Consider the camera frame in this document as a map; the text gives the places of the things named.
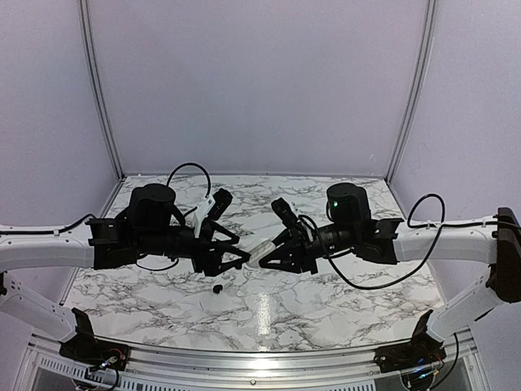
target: black mount base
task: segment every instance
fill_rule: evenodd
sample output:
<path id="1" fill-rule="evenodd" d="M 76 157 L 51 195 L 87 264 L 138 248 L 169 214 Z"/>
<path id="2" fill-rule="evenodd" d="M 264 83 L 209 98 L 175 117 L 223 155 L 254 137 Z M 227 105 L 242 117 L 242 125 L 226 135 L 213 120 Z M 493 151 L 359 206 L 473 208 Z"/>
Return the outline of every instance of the black mount base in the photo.
<path id="1" fill-rule="evenodd" d="M 440 359 L 443 360 L 446 357 L 444 348 L 426 350 L 414 346 L 409 341 L 377 348 L 374 354 L 374 362 L 380 367 L 382 373 L 388 373 L 439 362 Z"/>
<path id="2" fill-rule="evenodd" d="M 73 308 L 72 312 L 76 315 L 77 334 L 61 345 L 59 355 L 94 366 L 116 356 L 118 361 L 110 368 L 124 371 L 130 348 L 124 344 L 95 338 L 89 316 L 77 308 Z"/>

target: black cable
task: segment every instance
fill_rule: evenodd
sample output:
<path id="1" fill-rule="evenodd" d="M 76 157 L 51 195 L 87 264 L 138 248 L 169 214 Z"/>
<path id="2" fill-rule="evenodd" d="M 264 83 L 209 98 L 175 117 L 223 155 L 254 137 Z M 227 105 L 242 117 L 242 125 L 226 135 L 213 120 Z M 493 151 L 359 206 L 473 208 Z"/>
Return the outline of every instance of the black cable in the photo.
<path id="1" fill-rule="evenodd" d="M 116 372 L 116 381 L 114 381 L 114 384 L 108 388 L 108 389 L 101 389 L 99 387 L 99 385 L 95 386 L 95 387 L 89 387 L 87 384 L 86 385 L 83 385 L 83 384 L 77 384 L 76 381 L 74 381 L 73 378 L 71 378 L 72 380 L 72 383 L 74 384 L 75 387 L 81 387 L 82 389 L 84 389 L 85 391 L 89 390 L 89 391 L 114 391 L 118 385 L 118 383 L 120 382 L 120 372 L 113 368 L 113 367 L 110 367 L 112 370 L 114 370 Z M 85 379 L 86 380 L 90 380 L 87 378 L 87 373 L 85 373 Z"/>
<path id="2" fill-rule="evenodd" d="M 445 221 L 445 201 L 443 201 L 443 198 L 441 198 L 440 195 L 436 194 L 436 193 L 429 193 L 429 194 L 426 194 L 424 195 L 422 198 L 420 198 L 418 201 L 416 201 L 416 203 L 414 204 L 413 208 L 411 209 L 410 213 L 409 213 L 409 217 L 407 218 L 407 227 L 409 228 L 425 228 L 426 226 L 428 226 L 427 224 L 416 224 L 416 225 L 412 225 L 410 220 L 411 218 L 413 218 L 413 215 L 414 215 L 414 212 L 416 212 L 416 208 L 418 206 L 420 206 L 420 204 L 424 201 L 424 200 L 427 200 L 429 198 L 436 198 L 440 204 L 441 204 L 441 219 L 440 219 L 440 222 L 444 222 Z"/>
<path id="3" fill-rule="evenodd" d="M 170 266 L 166 266 L 166 267 L 163 267 L 161 269 L 149 269 L 148 267 L 145 267 L 145 266 L 141 266 L 139 265 L 137 262 L 136 262 L 136 266 L 139 268 L 139 269 L 144 269 L 144 270 L 148 270 L 148 271 L 165 271 L 165 270 L 170 270 L 174 267 L 176 267 L 177 265 L 179 264 L 179 259 L 176 259 L 172 265 Z"/>
<path id="4" fill-rule="evenodd" d="M 210 179 L 210 174 L 208 173 L 208 171 L 199 163 L 187 162 L 187 163 L 183 163 L 182 165 L 179 165 L 178 167 L 176 167 L 170 174 L 169 179 L 166 181 L 166 186 L 170 186 L 170 181 L 172 181 L 172 177 L 177 171 L 179 171 L 183 167 L 187 167 L 187 166 L 197 167 L 198 169 L 203 171 L 203 174 L 206 177 L 206 183 L 207 183 L 206 196 L 208 197 L 210 195 L 210 191 L 212 191 L 212 179 Z"/>
<path id="5" fill-rule="evenodd" d="M 73 224 L 69 226 L 64 226 L 63 228 L 59 228 L 57 231 L 59 234 L 63 234 L 66 231 L 73 230 L 77 226 L 83 223 L 88 217 L 96 218 L 92 213 L 86 214 L 81 219 L 77 220 Z M 0 231 L 0 235 L 53 235 L 55 233 L 52 231 Z"/>
<path id="6" fill-rule="evenodd" d="M 116 371 L 116 381 L 114 382 L 114 384 L 112 385 L 111 388 L 109 389 L 104 389 L 103 391 L 114 391 L 117 387 L 117 384 L 120 382 L 120 372 L 115 369 L 115 368 L 112 368 L 114 371 Z"/>
<path id="7" fill-rule="evenodd" d="M 456 367 L 456 364 L 458 363 L 458 358 L 459 358 L 459 340 L 458 340 L 458 336 L 456 335 L 456 333 L 454 333 L 454 340 L 456 340 L 456 357 L 454 357 L 453 365 L 450 367 L 449 371 L 445 374 L 445 376 L 443 376 L 443 378 L 438 383 L 433 385 L 431 387 L 431 389 L 437 389 L 440 386 L 441 383 L 446 381 L 447 378 L 449 377 L 449 375 L 452 373 L 452 371 Z"/>
<path id="8" fill-rule="evenodd" d="M 186 216 L 188 216 L 189 214 L 195 212 L 196 209 L 197 209 L 197 207 L 195 206 L 194 208 L 190 209 L 188 212 L 185 212 L 182 216 L 183 216 L 183 217 L 186 217 Z"/>
<path id="9" fill-rule="evenodd" d="M 336 258 L 340 258 L 340 257 L 343 257 L 344 255 L 348 255 L 348 254 L 351 254 L 351 253 L 352 253 L 352 250 L 349 249 L 349 250 L 346 250 L 346 251 L 344 251 L 342 253 L 330 255 L 329 258 L 336 259 Z"/>

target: marble table surface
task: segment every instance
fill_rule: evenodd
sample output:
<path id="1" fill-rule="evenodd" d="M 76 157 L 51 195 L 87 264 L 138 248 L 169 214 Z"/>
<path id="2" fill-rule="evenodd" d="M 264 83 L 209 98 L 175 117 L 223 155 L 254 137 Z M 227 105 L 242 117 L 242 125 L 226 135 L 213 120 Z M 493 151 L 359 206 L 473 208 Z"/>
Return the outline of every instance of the marble table surface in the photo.
<path id="1" fill-rule="evenodd" d="M 239 247 L 273 238 L 282 223 L 271 210 L 282 196 L 298 210 L 329 223 L 326 189 L 349 181 L 363 186 L 374 218 L 401 215 L 383 180 L 363 178 L 214 176 L 213 191 L 234 196 L 220 223 L 241 236 Z M 165 176 L 127 178 L 109 217 L 124 209 L 135 187 L 166 182 Z M 171 183 L 182 211 L 204 196 L 204 176 L 178 175 Z M 147 257 L 143 266 L 167 266 L 170 260 Z M 427 266 L 405 282 L 379 291 L 350 288 L 326 260 L 315 275 L 295 275 L 245 266 L 217 277 L 192 271 L 190 260 L 163 272 L 125 266 L 117 270 L 79 270 L 66 300 L 84 310 L 94 332 L 149 345 L 233 351 L 297 351 L 370 345 L 411 336 L 418 317 L 443 305 Z M 336 260 L 354 280 L 375 285 L 394 280 L 418 263 L 374 265 L 352 255 Z M 212 287 L 222 284 L 220 294 Z"/>

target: white wall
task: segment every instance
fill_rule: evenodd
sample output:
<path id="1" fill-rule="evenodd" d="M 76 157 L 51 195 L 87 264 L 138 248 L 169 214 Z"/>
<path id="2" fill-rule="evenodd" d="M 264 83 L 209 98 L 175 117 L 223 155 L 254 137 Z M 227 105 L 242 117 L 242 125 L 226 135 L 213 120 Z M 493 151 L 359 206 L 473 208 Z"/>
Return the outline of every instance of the white wall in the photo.
<path id="1" fill-rule="evenodd" d="M 98 213 L 116 184 L 90 88 L 76 2 L 0 2 L 0 224 L 53 225 Z M 69 268 L 17 270 L 57 300 Z M 31 327 L 0 314 L 0 389 Z"/>
<path id="2" fill-rule="evenodd" d="M 498 206 L 521 217 L 521 2 L 439 3 L 427 79 L 392 185 L 407 211 L 434 191 L 452 219 L 494 214 Z M 438 218 L 438 205 L 418 216 Z M 448 297 L 486 270 L 434 267 Z M 494 310 L 472 330 L 491 389 L 519 389 L 521 304 Z"/>
<path id="3" fill-rule="evenodd" d="M 410 0 L 91 5 L 128 173 L 383 176 L 425 14 Z"/>

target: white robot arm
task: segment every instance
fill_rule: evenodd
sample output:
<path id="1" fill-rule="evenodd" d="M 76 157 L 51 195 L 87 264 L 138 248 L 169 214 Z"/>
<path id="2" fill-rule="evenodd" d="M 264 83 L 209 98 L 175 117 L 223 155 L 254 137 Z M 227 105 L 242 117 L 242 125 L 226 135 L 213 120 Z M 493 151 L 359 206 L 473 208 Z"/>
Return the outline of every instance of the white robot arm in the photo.
<path id="1" fill-rule="evenodd" d="M 66 227 L 0 226 L 0 311 L 37 327 L 61 343 L 60 354 L 88 363 L 111 358 L 128 347 L 94 337 L 87 314 L 64 308 L 16 281 L 9 270 L 48 266 L 115 269 L 131 265 L 148 254 L 171 259 L 190 258 L 196 272 L 219 275 L 249 259 L 234 247 L 239 237 L 217 223 L 231 203 L 220 189 L 195 210 L 194 227 L 175 207 L 175 192 L 153 183 L 133 190 L 129 207 L 115 218 L 84 217 Z M 178 225 L 171 226 L 175 217 Z M 215 232 L 227 240 L 213 238 Z M 236 256 L 223 262 L 224 253 Z M 118 360 L 116 369 L 126 361 Z"/>
<path id="2" fill-rule="evenodd" d="M 459 222 L 404 222 L 401 218 L 371 218 L 366 191 L 340 183 L 327 191 L 331 224 L 317 227 L 307 216 L 296 216 L 283 199 L 272 203 L 286 229 L 275 239 L 251 251 L 250 264 L 293 273 L 317 272 L 316 260 L 353 253 L 373 263 L 395 265 L 404 261 L 477 261 L 489 271 L 446 305 L 429 310 L 418 321 L 409 342 L 375 351 L 382 372 L 399 371 L 445 357 L 443 343 L 462 327 L 483 318 L 505 303 L 521 301 L 521 228 L 508 208 L 497 215 Z M 305 225 L 313 225 L 308 239 Z M 358 286 L 340 274 L 353 288 Z"/>

